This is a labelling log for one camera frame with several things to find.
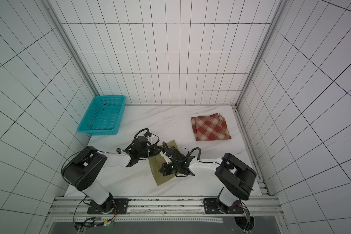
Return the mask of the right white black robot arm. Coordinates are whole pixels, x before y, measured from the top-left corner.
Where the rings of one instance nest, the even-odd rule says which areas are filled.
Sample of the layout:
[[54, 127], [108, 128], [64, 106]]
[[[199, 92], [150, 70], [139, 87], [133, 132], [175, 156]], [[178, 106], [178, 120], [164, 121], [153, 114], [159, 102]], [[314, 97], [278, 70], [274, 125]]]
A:
[[166, 159], [160, 169], [163, 176], [215, 176], [223, 184], [215, 199], [203, 200], [205, 213], [242, 214], [247, 209], [242, 201], [249, 199], [257, 173], [233, 154], [202, 161], [199, 147], [183, 155], [178, 147], [169, 147], [165, 142], [160, 154]]

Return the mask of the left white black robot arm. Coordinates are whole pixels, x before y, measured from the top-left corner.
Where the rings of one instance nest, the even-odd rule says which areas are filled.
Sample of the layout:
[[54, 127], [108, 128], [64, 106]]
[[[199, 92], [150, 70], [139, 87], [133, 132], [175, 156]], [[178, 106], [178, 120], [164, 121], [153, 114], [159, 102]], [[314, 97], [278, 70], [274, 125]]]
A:
[[97, 177], [103, 168], [129, 168], [140, 160], [146, 160], [160, 153], [159, 139], [152, 142], [153, 135], [136, 136], [125, 149], [115, 152], [104, 152], [93, 146], [73, 154], [61, 169], [63, 179], [78, 191], [91, 199], [91, 205], [97, 206], [98, 212], [109, 214], [115, 208], [113, 195], [98, 181]]

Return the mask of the olive green skirt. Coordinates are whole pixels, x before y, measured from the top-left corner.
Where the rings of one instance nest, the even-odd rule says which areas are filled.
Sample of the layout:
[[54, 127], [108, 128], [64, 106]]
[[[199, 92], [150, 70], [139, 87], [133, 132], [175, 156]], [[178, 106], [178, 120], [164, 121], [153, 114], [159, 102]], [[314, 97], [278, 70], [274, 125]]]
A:
[[161, 149], [158, 150], [158, 154], [153, 157], [149, 157], [148, 159], [150, 169], [153, 175], [153, 178], [157, 184], [157, 186], [161, 186], [162, 184], [170, 181], [175, 178], [175, 174], [164, 176], [160, 171], [163, 164], [167, 164], [167, 160], [162, 156]]

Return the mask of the red plaid skirt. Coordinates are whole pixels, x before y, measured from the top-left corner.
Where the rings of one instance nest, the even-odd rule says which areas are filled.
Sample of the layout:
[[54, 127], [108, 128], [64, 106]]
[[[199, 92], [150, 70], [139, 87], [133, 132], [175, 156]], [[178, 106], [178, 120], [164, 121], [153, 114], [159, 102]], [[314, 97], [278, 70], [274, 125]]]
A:
[[191, 117], [196, 141], [218, 141], [232, 139], [225, 118], [220, 113], [210, 116]]

